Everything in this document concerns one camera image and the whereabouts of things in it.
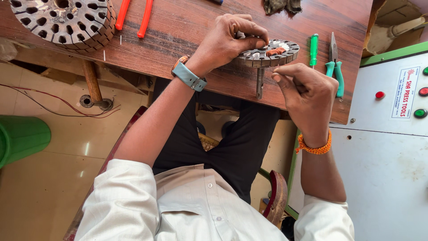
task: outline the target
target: red handle grip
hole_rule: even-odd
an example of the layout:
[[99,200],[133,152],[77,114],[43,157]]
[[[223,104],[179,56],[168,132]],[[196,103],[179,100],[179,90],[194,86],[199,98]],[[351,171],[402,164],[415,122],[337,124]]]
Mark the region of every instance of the red handle grip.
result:
[[122,30],[123,21],[125,20],[126,11],[128,10],[130,0],[123,0],[120,5],[119,15],[117,16],[116,24],[114,25],[117,30]]
[[137,32],[139,38],[144,38],[146,33],[147,24],[149,23],[150,12],[152,11],[153,0],[146,0],[146,9],[144,10],[143,21],[141,22],[140,30]]

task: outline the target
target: wooden hammer handle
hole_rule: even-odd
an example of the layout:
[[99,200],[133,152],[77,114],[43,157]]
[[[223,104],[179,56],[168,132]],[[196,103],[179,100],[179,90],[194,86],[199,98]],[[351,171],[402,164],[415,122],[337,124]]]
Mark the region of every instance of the wooden hammer handle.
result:
[[102,101],[103,97],[101,96],[100,87],[98,86],[98,79],[97,74],[95,73],[94,63],[92,61],[82,59],[82,64],[92,102],[95,103]]

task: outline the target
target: sticker label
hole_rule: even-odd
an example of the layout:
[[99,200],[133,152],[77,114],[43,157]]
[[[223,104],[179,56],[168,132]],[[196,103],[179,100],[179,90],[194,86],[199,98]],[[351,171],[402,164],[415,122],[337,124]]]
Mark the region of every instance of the sticker label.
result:
[[421,66],[401,67],[390,120],[410,121]]

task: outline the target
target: shirt sleeve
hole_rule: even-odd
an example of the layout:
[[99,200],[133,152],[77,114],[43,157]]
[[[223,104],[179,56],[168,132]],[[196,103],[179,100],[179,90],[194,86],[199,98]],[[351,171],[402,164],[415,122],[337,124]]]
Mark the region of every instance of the shirt sleeve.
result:
[[75,240],[153,240],[159,223],[156,182],[147,164],[113,159],[94,180]]
[[353,241],[354,225],[346,202],[329,202],[305,195],[304,206],[294,223],[297,241]]

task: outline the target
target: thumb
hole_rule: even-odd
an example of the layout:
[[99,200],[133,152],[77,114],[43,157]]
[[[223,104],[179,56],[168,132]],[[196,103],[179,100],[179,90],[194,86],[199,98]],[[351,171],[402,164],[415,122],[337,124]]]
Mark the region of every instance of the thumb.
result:
[[301,96],[293,80],[278,73],[272,74],[272,79],[276,81],[284,94],[285,104],[291,99],[300,99]]
[[244,39],[236,39],[236,42],[237,42],[237,48],[239,53],[242,53],[248,50],[253,50],[255,48],[263,48],[264,46],[266,46],[265,41],[257,37],[247,37]]

